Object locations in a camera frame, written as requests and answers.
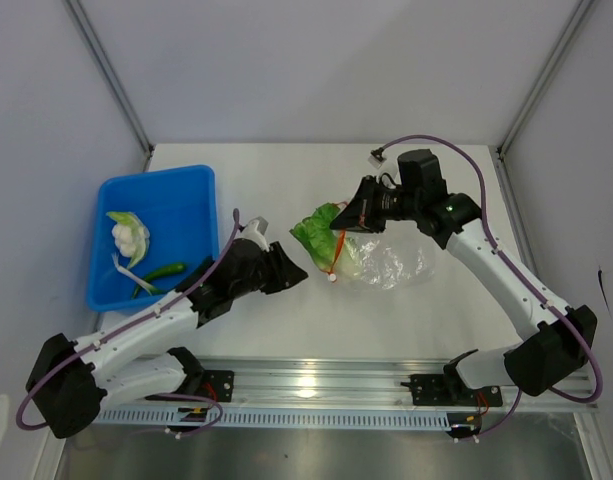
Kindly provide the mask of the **white cauliflower with leaves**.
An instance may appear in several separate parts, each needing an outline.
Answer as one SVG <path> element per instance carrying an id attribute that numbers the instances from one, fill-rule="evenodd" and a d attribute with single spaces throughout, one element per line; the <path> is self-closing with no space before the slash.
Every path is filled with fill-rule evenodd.
<path id="1" fill-rule="evenodd" d="M 106 216 L 114 222 L 111 234 L 115 246 L 128 259 L 127 269 L 132 270 L 148 253 L 150 231 L 133 212 L 109 211 Z"/>

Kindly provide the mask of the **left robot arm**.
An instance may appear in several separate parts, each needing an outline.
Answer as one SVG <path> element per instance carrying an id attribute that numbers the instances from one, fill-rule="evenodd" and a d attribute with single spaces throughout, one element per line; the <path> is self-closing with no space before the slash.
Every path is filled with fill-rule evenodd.
<path id="1" fill-rule="evenodd" d="M 277 242 L 267 248 L 239 238 L 206 257 L 152 306 L 115 327 L 70 340 L 57 334 L 42 346 L 26 390 L 58 439 L 74 436 L 105 409 L 140 399 L 197 400 L 208 376 L 179 345 L 181 337 L 228 313 L 250 293 L 276 294 L 308 274 Z"/>

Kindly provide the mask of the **clear zip top bag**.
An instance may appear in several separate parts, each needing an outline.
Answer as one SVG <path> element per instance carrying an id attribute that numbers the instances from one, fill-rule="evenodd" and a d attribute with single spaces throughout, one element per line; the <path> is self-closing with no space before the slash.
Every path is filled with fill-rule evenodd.
<path id="1" fill-rule="evenodd" d="M 335 281 L 355 290 L 392 290 L 429 281 L 435 273 L 430 240 L 389 227 L 379 234 L 346 231 L 355 241 L 362 270 L 357 279 Z"/>

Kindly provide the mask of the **green lettuce leaf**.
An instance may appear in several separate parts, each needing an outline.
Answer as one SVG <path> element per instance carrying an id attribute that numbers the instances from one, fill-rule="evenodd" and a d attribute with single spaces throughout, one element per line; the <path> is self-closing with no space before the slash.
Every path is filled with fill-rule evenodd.
<path id="1" fill-rule="evenodd" d="M 322 204 L 290 230 L 330 282 L 357 279 L 362 270 L 355 241 L 345 230 L 330 229 L 331 222 L 346 205 L 346 202 Z"/>

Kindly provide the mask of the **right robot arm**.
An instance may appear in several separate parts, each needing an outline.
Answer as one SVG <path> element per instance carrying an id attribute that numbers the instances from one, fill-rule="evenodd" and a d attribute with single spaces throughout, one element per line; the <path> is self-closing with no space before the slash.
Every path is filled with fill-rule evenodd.
<path id="1" fill-rule="evenodd" d="M 507 253 L 488 226 L 483 206 L 465 193 L 448 191 L 430 150 L 405 152 L 397 165 L 400 181 L 391 187 L 375 176 L 364 177 L 331 229 L 381 233 L 389 221 L 414 222 L 487 289 L 521 339 L 454 358 L 444 368 L 444 395 L 461 404 L 480 388 L 514 386 L 536 397 L 583 366 L 595 366 L 595 314 L 585 305 L 571 307 Z"/>

